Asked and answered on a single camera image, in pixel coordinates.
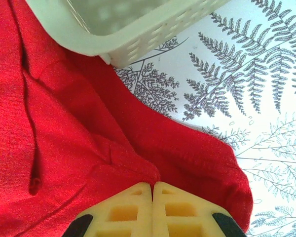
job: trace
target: basket hole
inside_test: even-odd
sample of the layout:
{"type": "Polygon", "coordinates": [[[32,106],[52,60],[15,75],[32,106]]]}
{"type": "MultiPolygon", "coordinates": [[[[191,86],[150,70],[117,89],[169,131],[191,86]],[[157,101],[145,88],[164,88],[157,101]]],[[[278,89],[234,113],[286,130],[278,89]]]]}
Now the basket hole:
{"type": "Polygon", "coordinates": [[[158,39],[158,36],[153,37],[152,39],[150,39],[150,40],[148,41],[148,44],[150,45],[150,44],[155,43],[155,42],[157,41],[157,39],[158,39]]]}
{"type": "Polygon", "coordinates": [[[151,34],[152,35],[157,35],[157,34],[159,34],[160,32],[161,32],[161,30],[162,30],[162,26],[159,26],[156,30],[154,30],[151,34]]]}
{"type": "Polygon", "coordinates": [[[151,45],[147,48],[147,51],[150,52],[150,51],[152,51],[155,47],[156,47],[155,44],[151,44],[151,45]]]}
{"type": "Polygon", "coordinates": [[[112,208],[109,221],[136,221],[138,207],[135,205],[116,206],[112,208]]]}
{"type": "Polygon", "coordinates": [[[133,55],[135,55],[137,53],[137,51],[138,51],[138,47],[135,48],[133,51],[130,51],[128,55],[133,56],[133,55]]]}
{"type": "Polygon", "coordinates": [[[179,16],[177,17],[177,20],[181,20],[181,19],[185,18],[185,16],[187,15],[187,12],[188,12],[188,11],[185,11],[185,12],[181,13],[181,15],[179,15],[179,16]]]}
{"type": "Polygon", "coordinates": [[[176,31],[178,29],[179,25],[174,25],[173,27],[170,28],[170,31],[176,31]]]}
{"type": "Polygon", "coordinates": [[[191,19],[196,18],[198,15],[200,14],[200,12],[195,12],[194,14],[191,15],[191,19]]]}
{"type": "Polygon", "coordinates": [[[127,47],[128,50],[131,50],[139,45],[139,40],[133,42],[130,46],[127,47]]]}
{"type": "Polygon", "coordinates": [[[132,63],[133,61],[135,61],[137,59],[137,57],[138,57],[138,54],[133,55],[132,57],[130,57],[128,59],[128,62],[131,62],[132,63]]]}
{"type": "Polygon", "coordinates": [[[198,225],[191,224],[169,224],[169,237],[201,237],[202,229],[198,225]]]}
{"type": "Polygon", "coordinates": [[[120,230],[120,231],[101,231],[98,232],[96,237],[131,237],[131,230],[120,230]]]}
{"type": "Polygon", "coordinates": [[[195,208],[189,203],[169,203],[165,209],[166,216],[196,216],[195,208]]]}
{"type": "Polygon", "coordinates": [[[168,34],[167,36],[166,36],[166,39],[171,39],[173,37],[173,32],[171,32],[170,34],[168,34]]]}

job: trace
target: leaf pattern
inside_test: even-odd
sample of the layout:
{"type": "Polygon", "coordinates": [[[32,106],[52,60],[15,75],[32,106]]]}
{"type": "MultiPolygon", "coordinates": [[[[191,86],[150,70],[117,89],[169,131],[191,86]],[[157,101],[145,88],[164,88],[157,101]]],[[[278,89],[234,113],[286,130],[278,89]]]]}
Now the leaf pattern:
{"type": "Polygon", "coordinates": [[[296,71],[291,75],[292,69],[296,70],[296,15],[292,14],[291,9],[282,9],[281,1],[249,1],[260,9],[270,22],[270,27],[263,30],[261,24],[253,26],[251,20],[227,19],[215,12],[211,13],[213,23],[235,44],[229,46],[227,42],[199,32],[200,41],[219,60],[221,66],[209,66],[208,62],[199,59],[193,52],[190,53],[194,67],[205,81],[204,88],[208,86],[208,92],[202,94],[202,97],[198,95],[197,101],[188,97],[193,96],[193,93],[185,94],[188,102],[185,107],[188,110],[184,112],[183,121],[201,116],[202,113],[193,112],[202,110],[200,104],[205,105],[206,101],[211,102],[208,104],[210,110],[204,110],[210,117],[215,116],[215,110],[231,117],[228,92],[243,115],[246,115],[243,98],[245,92],[249,92],[251,104],[260,114],[262,97],[266,85],[270,84],[269,79],[273,103],[280,114],[287,81],[291,79],[294,82],[292,87],[296,88],[296,71]],[[219,97],[219,100],[212,100],[217,91],[223,96],[219,97]]]}
{"type": "Polygon", "coordinates": [[[288,206],[276,206],[275,211],[259,212],[257,219],[252,221],[254,228],[261,226],[274,226],[270,231],[255,234],[254,229],[249,229],[249,237],[296,237],[296,215],[294,209],[288,206]]]}
{"type": "Polygon", "coordinates": [[[173,37],[155,49],[157,54],[141,59],[127,68],[115,69],[127,88],[140,101],[167,117],[171,117],[171,112],[177,113],[178,108],[174,102],[178,100],[178,97],[175,89],[180,86],[180,83],[174,77],[168,77],[166,73],[159,72],[154,68],[154,64],[148,61],[175,49],[182,43],[184,41],[178,43],[177,38],[173,37]],[[134,66],[138,64],[141,67],[139,70],[135,70],[134,66]]]}

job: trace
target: red sweater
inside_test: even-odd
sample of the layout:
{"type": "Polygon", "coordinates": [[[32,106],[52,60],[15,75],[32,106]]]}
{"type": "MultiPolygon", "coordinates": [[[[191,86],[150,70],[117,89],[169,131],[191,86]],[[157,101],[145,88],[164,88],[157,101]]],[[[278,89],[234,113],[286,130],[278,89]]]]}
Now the red sweater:
{"type": "Polygon", "coordinates": [[[228,145],[143,105],[99,57],[60,47],[24,0],[0,0],[0,237],[61,236],[84,209],[159,180],[248,229],[252,194],[228,145]]]}

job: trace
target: white tablecloth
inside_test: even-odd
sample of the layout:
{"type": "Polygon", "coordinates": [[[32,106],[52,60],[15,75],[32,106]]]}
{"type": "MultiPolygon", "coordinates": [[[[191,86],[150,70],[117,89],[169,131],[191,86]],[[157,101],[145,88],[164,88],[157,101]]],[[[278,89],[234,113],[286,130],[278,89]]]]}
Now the white tablecloth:
{"type": "Polygon", "coordinates": [[[296,237],[296,0],[232,0],[117,73],[234,149],[254,196],[248,237],[296,237]]]}

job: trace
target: yellow foam block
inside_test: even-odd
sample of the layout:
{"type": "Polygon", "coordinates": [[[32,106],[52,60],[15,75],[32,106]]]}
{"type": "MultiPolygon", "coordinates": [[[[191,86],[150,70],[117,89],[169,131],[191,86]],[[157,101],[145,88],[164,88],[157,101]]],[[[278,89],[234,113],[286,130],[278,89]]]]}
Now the yellow foam block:
{"type": "Polygon", "coordinates": [[[138,183],[73,223],[63,237],[245,237],[225,209],[163,182],[153,200],[150,184],[138,183]]]}
{"type": "Polygon", "coordinates": [[[222,207],[172,185],[154,185],[153,237],[225,237],[214,213],[231,217],[222,207]]]}
{"type": "Polygon", "coordinates": [[[83,211],[93,216],[83,237],[151,237],[150,184],[138,183],[83,211]]]}

